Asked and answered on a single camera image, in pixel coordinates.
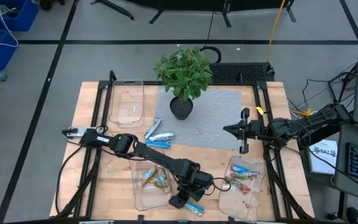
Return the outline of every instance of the paper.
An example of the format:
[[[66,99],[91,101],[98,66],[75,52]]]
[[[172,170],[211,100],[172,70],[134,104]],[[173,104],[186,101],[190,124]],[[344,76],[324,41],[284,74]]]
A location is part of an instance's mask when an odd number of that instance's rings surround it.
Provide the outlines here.
[[[319,158],[324,159],[336,167],[336,156],[338,145],[336,141],[322,140],[309,147],[309,149]],[[318,174],[335,174],[335,170],[325,162],[316,158],[309,151],[310,172]]]

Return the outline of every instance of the wooden tabletop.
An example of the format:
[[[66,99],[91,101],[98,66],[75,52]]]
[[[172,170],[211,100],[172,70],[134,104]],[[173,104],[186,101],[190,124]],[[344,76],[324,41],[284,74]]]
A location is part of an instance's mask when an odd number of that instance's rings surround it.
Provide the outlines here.
[[[73,118],[72,126],[89,126],[92,119],[94,102],[96,98],[98,82],[83,82],[78,97],[78,102]],[[284,91],[283,83],[268,83],[268,93],[274,118],[290,118],[287,98]],[[242,107],[250,108],[251,119],[257,119],[255,109],[255,97],[251,86],[210,86],[210,89],[234,90],[242,93]],[[155,104],[157,101],[158,86],[144,86],[144,125],[139,128],[119,128],[108,120],[109,127],[107,135],[119,133],[132,133],[144,142],[143,133],[151,127],[154,120]],[[260,98],[263,102],[263,93],[259,91]],[[104,97],[98,118],[98,124],[101,120]],[[244,160],[259,162],[265,164],[262,158],[262,142],[248,140],[249,153],[241,155]],[[288,143],[288,147],[298,150],[296,141]],[[78,146],[67,144],[64,160]],[[240,156],[238,151],[225,151],[220,149],[210,149],[203,147],[173,145],[170,150],[165,151],[166,155],[174,158],[187,158],[201,164],[201,170],[212,174],[214,177],[222,177],[227,168],[227,164],[232,156]],[[62,209],[72,198],[77,190],[80,181],[81,169],[83,166],[85,150],[80,151],[67,163],[60,181],[59,208]],[[311,216],[314,216],[313,207],[310,200],[309,190],[306,183],[305,174],[299,154],[288,149],[281,150],[283,168],[287,179],[287,187],[296,201]],[[278,187],[278,201],[280,205],[281,217],[285,217],[283,205],[283,196]],[[197,217],[186,209],[176,209],[173,206],[166,205],[163,207],[140,212],[134,206],[134,190],[132,184],[131,167],[129,161],[119,159],[106,153],[102,153],[99,167],[98,182],[96,184],[95,199],[93,205],[92,219],[94,220],[136,220],[138,215],[145,215],[146,220],[221,220],[226,221],[227,215],[218,208],[219,191],[215,190],[211,196],[204,196],[196,204],[205,209],[202,217]],[[85,206],[88,198],[88,192],[85,192],[81,214],[85,214]],[[272,198],[269,189],[267,175],[262,182],[259,206],[257,208],[258,221],[274,221],[272,207]],[[55,207],[52,206],[51,215],[56,215]]]

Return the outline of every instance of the potted plant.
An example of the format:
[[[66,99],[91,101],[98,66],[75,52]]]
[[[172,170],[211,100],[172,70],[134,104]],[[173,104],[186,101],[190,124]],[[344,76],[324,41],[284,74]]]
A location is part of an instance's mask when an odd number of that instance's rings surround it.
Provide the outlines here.
[[[175,97],[170,108],[180,120],[190,115],[192,100],[200,97],[201,90],[206,91],[212,82],[209,61],[198,48],[179,50],[169,58],[163,56],[160,62],[154,64],[154,71],[157,79],[161,78],[164,82],[165,92],[173,88]]]

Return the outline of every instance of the black plant pot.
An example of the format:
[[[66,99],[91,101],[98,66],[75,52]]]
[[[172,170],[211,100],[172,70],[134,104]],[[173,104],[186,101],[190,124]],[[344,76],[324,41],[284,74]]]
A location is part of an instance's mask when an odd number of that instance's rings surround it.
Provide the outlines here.
[[[177,119],[184,120],[193,110],[193,102],[190,99],[183,101],[179,96],[176,96],[171,100],[169,107]]]

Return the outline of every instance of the gray floor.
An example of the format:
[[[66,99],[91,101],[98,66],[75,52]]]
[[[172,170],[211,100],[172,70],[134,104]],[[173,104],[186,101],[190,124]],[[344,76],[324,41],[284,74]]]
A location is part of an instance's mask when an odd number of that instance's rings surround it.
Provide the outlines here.
[[[135,16],[130,21],[102,4],[79,1],[68,40],[165,40],[206,39],[210,12],[164,12],[150,25],[156,10],[125,1],[112,0]],[[54,4],[50,12],[40,11],[31,30],[15,32],[20,40],[58,40],[73,0]],[[358,1],[346,1],[358,26]],[[277,26],[278,40],[357,40],[337,0],[295,0],[292,23],[283,12]],[[277,9],[233,12],[232,28],[222,16],[214,15],[210,39],[267,40]],[[11,201],[5,222],[47,218],[53,200],[65,138],[60,131],[71,124],[80,84],[107,79],[114,70],[118,78],[154,80],[152,66],[162,54],[202,45],[65,45],[40,116],[29,153]],[[267,45],[216,44],[222,62],[264,62]],[[0,204],[12,175],[25,135],[49,71],[56,45],[21,45],[6,68],[8,79],[0,82]],[[215,55],[206,53],[215,60]],[[358,45],[274,45],[271,63],[277,81],[285,84],[287,96],[300,103],[306,78],[329,80],[356,62]],[[306,97],[326,88],[310,83]],[[318,110],[331,101],[327,91],[309,104]],[[308,182],[317,217],[337,209],[339,192]],[[358,199],[349,197],[358,209]]]

